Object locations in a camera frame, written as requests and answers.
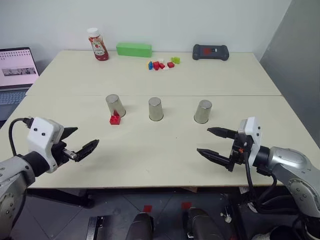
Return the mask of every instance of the white bottle cap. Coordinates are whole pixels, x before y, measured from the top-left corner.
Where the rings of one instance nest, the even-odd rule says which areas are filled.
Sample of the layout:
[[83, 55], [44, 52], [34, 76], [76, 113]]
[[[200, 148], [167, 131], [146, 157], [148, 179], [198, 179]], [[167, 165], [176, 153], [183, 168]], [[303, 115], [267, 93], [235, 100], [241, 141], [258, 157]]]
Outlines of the white bottle cap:
[[91, 37], [91, 38], [95, 38], [100, 35], [99, 30], [96, 27], [88, 28], [86, 31], [89, 34], [89, 37]]

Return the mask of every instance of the red ketchup bottle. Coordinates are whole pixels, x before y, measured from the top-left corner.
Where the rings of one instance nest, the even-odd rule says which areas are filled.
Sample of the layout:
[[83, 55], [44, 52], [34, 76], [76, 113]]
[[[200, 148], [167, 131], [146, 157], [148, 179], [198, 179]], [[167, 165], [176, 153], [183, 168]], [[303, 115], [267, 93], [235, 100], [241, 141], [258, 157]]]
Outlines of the red ketchup bottle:
[[108, 51], [104, 44], [103, 38], [99, 33], [98, 28], [91, 27], [88, 28], [87, 33], [89, 34], [89, 41], [92, 45], [92, 50], [94, 52], [94, 56], [99, 61], [106, 61], [109, 59]]

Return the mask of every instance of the green lego brick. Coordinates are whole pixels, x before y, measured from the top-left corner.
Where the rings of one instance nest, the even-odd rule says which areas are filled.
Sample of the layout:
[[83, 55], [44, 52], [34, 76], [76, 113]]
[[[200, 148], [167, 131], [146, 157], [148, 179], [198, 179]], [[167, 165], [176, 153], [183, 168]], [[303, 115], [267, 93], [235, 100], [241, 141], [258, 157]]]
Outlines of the green lego brick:
[[150, 44], [119, 42], [116, 45], [118, 55], [150, 58], [152, 48]]
[[180, 57], [173, 56], [171, 58], [171, 62], [174, 62], [175, 64], [180, 64]]

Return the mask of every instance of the cable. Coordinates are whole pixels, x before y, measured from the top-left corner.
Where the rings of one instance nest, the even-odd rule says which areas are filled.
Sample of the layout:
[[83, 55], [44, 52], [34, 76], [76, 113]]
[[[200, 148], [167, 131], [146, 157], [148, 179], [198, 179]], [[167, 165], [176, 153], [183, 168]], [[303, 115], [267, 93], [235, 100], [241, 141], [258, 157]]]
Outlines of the cable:
[[269, 195], [269, 194], [275, 189], [275, 187], [276, 187], [276, 185], [277, 185], [277, 178], [276, 178], [276, 176], [275, 176], [273, 173], [271, 173], [271, 176], [272, 176], [272, 178], [273, 178], [272, 185], [269, 186], [269, 187], [260, 195], [260, 197], [258, 198], [257, 203], [258, 203], [259, 205], [263, 202], [263, 200], [267, 197], [267, 195]]
[[255, 208], [260, 214], [283, 214], [283, 213], [293, 213], [297, 214], [298, 211], [293, 208], [278, 208], [278, 209], [263, 209], [261, 208], [260, 200], [262, 201], [266, 196], [276, 187], [277, 185], [277, 178], [276, 176], [272, 173], [271, 176], [273, 178], [273, 183], [272, 185], [262, 193], [262, 195], [257, 199], [256, 191], [254, 189], [254, 185], [251, 179], [251, 173], [250, 173], [250, 166], [249, 166], [249, 155], [248, 152], [245, 151], [243, 153], [244, 157], [244, 163], [245, 163], [245, 172], [246, 172], [246, 179], [248, 181], [248, 186], [249, 186], [249, 191], [252, 194], [253, 197], [253, 202], [255, 202]]
[[243, 153], [243, 157], [244, 157], [244, 163], [245, 163], [246, 179], [247, 179], [248, 185], [249, 185], [249, 191], [251, 192], [253, 199], [256, 200], [257, 195], [256, 195], [256, 191], [254, 189], [254, 184], [252, 183], [252, 179], [251, 179], [250, 166], [249, 166], [249, 155], [248, 155], [247, 151], [245, 151]]
[[293, 221], [293, 223], [292, 223], [292, 230], [293, 230], [294, 235], [295, 235], [299, 240], [303, 240], [303, 238], [298, 234], [298, 232], [297, 232], [297, 230], [296, 230], [296, 225], [297, 225], [297, 223], [298, 223], [299, 221], [301, 221], [301, 226], [302, 226], [302, 228], [304, 227], [304, 223], [303, 223], [303, 221], [301, 220], [301, 217], [298, 216], [298, 217]]
[[15, 217], [14, 217], [14, 220], [12, 222], [12, 228], [14, 228], [23, 208], [24, 208], [24, 205], [26, 203], [26, 198], [27, 198], [27, 194], [26, 194], [26, 191], [24, 191], [23, 193], [23, 196], [22, 196], [22, 201], [21, 201], [21, 204], [20, 204], [20, 208], [19, 208], [19, 211], [16, 213]]
[[265, 205], [269, 205], [270, 203], [276, 202], [279, 200], [292, 200], [292, 199], [293, 199], [293, 197], [291, 195], [275, 196], [275, 197], [263, 202], [262, 205], [265, 206]]
[[11, 150], [12, 150], [13, 156], [16, 156], [17, 152], [16, 152], [14, 140], [13, 140], [13, 137], [12, 137], [12, 130], [13, 130], [14, 125], [15, 125], [16, 122], [19, 122], [19, 121], [23, 122], [24, 120], [25, 120], [24, 118], [16, 118], [10, 123], [10, 126], [9, 126], [9, 142], [10, 142], [10, 146], [11, 146]]
[[12, 137], [12, 131], [13, 131], [15, 123], [19, 122], [19, 121], [24, 122], [26, 124], [27, 128], [29, 129], [29, 128], [31, 128], [32, 123], [34, 122], [34, 119], [33, 118], [27, 118], [27, 117], [16, 118], [10, 123], [10, 125], [9, 125], [9, 142], [10, 142], [10, 146], [11, 146], [11, 150], [12, 150], [13, 156], [16, 156], [17, 152], [16, 152], [14, 140], [13, 140], [13, 137]]

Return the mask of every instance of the red marker on floor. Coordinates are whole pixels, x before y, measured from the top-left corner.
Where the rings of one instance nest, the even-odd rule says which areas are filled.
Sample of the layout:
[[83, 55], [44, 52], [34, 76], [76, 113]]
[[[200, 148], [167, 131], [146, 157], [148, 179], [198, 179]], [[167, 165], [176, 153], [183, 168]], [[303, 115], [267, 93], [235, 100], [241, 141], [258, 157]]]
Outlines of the red marker on floor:
[[187, 201], [187, 202], [181, 203], [182, 210], [188, 210], [191, 207], [192, 207], [192, 202]]
[[144, 205], [142, 212], [151, 213], [152, 205]]

